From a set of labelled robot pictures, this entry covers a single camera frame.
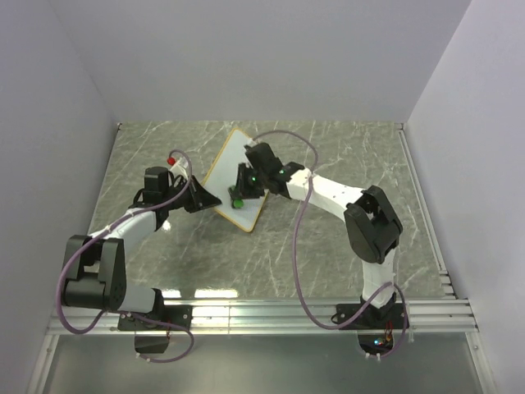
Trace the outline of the green whiteboard eraser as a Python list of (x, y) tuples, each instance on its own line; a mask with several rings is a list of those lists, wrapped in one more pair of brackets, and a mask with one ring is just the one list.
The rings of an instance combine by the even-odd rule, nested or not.
[(228, 192), (229, 192), (229, 195), (230, 195), (230, 198), (231, 198), (231, 207), (233, 209), (243, 208), (244, 207), (244, 201), (241, 198), (241, 195), (240, 195), (239, 191), (237, 190), (237, 188), (235, 186), (231, 186), (228, 189)]

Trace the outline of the yellow framed whiteboard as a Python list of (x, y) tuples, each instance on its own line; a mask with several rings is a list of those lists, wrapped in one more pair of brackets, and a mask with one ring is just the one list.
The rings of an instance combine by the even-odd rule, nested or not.
[(213, 209), (245, 232), (251, 232), (254, 229), (267, 199), (267, 192), (264, 191), (264, 195), (258, 199), (243, 199), (243, 208), (233, 209), (231, 207), (228, 188), (235, 186), (238, 165), (249, 163), (244, 154), (244, 145), (249, 139), (252, 138), (241, 129), (233, 129), (203, 181), (203, 187), (222, 201), (221, 205)]

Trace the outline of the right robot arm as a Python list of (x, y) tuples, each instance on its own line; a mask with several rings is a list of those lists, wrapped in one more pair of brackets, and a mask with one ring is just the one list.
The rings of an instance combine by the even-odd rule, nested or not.
[[(396, 301), (393, 260), (403, 232), (403, 225), (378, 186), (367, 189), (345, 186), (319, 176), (314, 169), (301, 164), (287, 164), (274, 154), (269, 144), (262, 142), (244, 146), (248, 164), (238, 166), (237, 185), (232, 199), (253, 199), (264, 191), (302, 203), (294, 225), (292, 269), (299, 302), (311, 321), (326, 330), (347, 328), (361, 315), (371, 328), (380, 328), (390, 320)], [(358, 311), (343, 323), (321, 323), (308, 308), (299, 281), (297, 242), (299, 226), (308, 206), (318, 207), (345, 224), (351, 250), (363, 263), (363, 290)]]

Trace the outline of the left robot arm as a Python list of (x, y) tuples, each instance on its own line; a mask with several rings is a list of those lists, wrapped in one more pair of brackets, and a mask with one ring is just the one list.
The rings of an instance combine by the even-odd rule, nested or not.
[(57, 315), (74, 334), (89, 332), (71, 326), (64, 306), (105, 312), (137, 314), (148, 330), (160, 328), (166, 318), (160, 290), (127, 283), (126, 255), (144, 238), (162, 227), (172, 210), (187, 213), (214, 208), (221, 200), (204, 189), (195, 176), (173, 174), (166, 167), (150, 167), (144, 187), (135, 195), (125, 215), (103, 230), (87, 236), (72, 236), (66, 243), (65, 263), (56, 290)]

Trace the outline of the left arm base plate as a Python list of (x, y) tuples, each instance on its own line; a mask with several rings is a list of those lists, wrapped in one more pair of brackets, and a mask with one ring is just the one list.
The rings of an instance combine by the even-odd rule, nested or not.
[(128, 313), (119, 318), (117, 329), (124, 332), (172, 330), (172, 325), (178, 329), (190, 329), (193, 318), (193, 307), (190, 305), (168, 305), (160, 314), (151, 312)]

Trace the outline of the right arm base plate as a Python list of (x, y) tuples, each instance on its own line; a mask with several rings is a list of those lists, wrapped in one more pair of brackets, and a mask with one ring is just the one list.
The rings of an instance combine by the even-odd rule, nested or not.
[[(334, 324), (342, 324), (354, 316), (361, 305), (359, 304), (338, 304), (336, 312), (331, 316)], [(350, 325), (343, 330), (394, 330), (409, 328), (410, 322), (405, 318), (404, 308), (401, 303), (386, 305), (380, 309), (369, 305)]]

